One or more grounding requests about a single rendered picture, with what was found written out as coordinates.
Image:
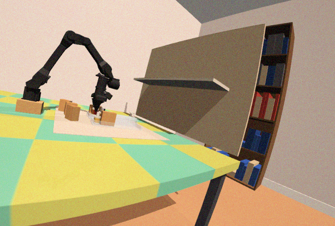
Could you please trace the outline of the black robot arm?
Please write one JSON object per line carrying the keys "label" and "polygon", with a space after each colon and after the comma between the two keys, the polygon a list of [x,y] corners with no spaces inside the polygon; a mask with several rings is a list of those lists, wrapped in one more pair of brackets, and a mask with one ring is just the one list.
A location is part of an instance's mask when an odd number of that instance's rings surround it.
{"label": "black robot arm", "polygon": [[52,53],[45,65],[38,72],[36,72],[32,79],[26,82],[23,97],[21,99],[35,102],[40,100],[41,92],[39,87],[47,83],[47,81],[51,77],[49,76],[51,69],[54,67],[54,65],[61,57],[61,55],[65,52],[65,50],[69,48],[72,44],[85,46],[90,55],[95,60],[100,71],[100,73],[95,75],[99,77],[97,84],[105,87],[108,86],[109,88],[115,90],[119,89],[119,79],[113,77],[111,66],[100,56],[97,49],[91,42],[91,39],[86,38],[80,34],[76,34],[73,31],[66,31],[60,45],[56,48],[54,53]]}

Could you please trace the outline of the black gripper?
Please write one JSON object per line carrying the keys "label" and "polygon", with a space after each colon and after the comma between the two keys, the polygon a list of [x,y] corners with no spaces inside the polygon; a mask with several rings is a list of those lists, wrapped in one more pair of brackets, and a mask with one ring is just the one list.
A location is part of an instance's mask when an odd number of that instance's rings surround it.
{"label": "black gripper", "polygon": [[93,107],[95,112],[97,112],[98,108],[100,107],[101,103],[104,103],[107,101],[107,97],[104,95],[103,96],[103,92],[104,90],[107,90],[105,86],[99,85],[97,84],[95,89],[95,93],[91,94],[92,98],[92,103],[93,103]]}

